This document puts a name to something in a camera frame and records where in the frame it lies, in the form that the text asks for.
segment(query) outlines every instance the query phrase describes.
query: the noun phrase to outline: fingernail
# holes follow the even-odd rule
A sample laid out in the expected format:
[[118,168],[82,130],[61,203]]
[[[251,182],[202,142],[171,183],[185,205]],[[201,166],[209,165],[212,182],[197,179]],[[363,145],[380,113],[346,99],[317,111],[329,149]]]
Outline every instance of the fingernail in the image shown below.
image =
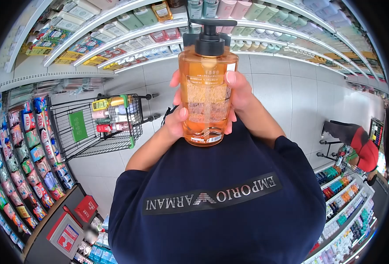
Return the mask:
[[225,73],[225,77],[227,78],[227,82],[230,84],[235,83],[235,71],[227,71]]

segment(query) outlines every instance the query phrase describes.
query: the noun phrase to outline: black wire shopping cart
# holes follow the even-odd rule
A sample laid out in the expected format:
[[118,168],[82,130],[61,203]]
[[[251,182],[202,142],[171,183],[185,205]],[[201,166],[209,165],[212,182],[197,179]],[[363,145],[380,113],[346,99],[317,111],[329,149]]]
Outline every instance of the black wire shopping cart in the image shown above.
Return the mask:
[[[159,94],[108,95],[98,94],[96,98],[76,100],[66,103],[51,104],[48,99],[48,112],[55,138],[64,161],[72,158],[92,156],[112,151],[131,149],[135,141],[142,135],[142,124],[152,122],[161,115],[154,114],[143,117],[141,99],[150,100]],[[106,105],[108,118],[92,118],[93,106],[96,101],[111,101],[112,98],[123,98],[123,104]],[[121,124],[121,130],[99,132],[100,125]]]

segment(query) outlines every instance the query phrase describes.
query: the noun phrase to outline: black pump dispenser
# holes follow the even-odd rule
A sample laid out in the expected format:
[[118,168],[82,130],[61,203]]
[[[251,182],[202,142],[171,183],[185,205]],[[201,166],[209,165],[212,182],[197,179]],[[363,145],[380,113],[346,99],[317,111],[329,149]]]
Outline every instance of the black pump dispenser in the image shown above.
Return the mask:
[[225,40],[216,33],[216,27],[234,27],[235,20],[210,20],[210,19],[190,19],[191,22],[202,24],[203,30],[199,33],[199,38],[194,44],[194,51],[203,56],[221,56],[224,54]]

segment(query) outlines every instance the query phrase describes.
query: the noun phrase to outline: green sign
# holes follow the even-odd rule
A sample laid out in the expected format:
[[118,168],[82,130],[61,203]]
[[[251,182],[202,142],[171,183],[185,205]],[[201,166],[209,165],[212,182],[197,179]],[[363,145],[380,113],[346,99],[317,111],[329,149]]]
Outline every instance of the green sign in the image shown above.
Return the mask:
[[85,120],[83,119],[83,111],[69,114],[68,120],[70,121],[74,142],[88,137]]

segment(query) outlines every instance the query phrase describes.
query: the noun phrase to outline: supermarket aisle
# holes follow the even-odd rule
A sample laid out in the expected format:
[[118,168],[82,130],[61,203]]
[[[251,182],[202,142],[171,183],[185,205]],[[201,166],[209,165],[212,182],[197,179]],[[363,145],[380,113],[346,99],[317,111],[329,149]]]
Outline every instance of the supermarket aisle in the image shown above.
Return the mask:
[[[149,102],[142,100],[144,116],[150,113],[163,114],[168,107],[172,107],[176,88],[170,88],[169,81],[177,68],[175,59],[124,71],[119,77],[107,82],[104,91],[85,94],[84,97],[96,96],[98,92],[108,95],[158,92],[158,98]],[[300,146],[313,168],[328,161],[316,156],[317,152],[324,150],[324,146],[319,144],[324,120],[356,123],[368,130],[371,117],[384,118],[382,101],[378,97],[346,88],[342,75],[322,67],[284,58],[243,55],[240,56],[239,71],[245,74],[255,96],[278,121],[287,137]],[[353,81],[368,83],[365,77]],[[55,100],[75,100],[75,97],[66,96]],[[143,135],[132,150],[70,161],[78,181],[99,203],[102,215],[105,216],[111,208],[117,177],[124,171],[137,148],[160,128],[161,120],[143,125]],[[325,139],[331,140],[331,137],[326,136]]]

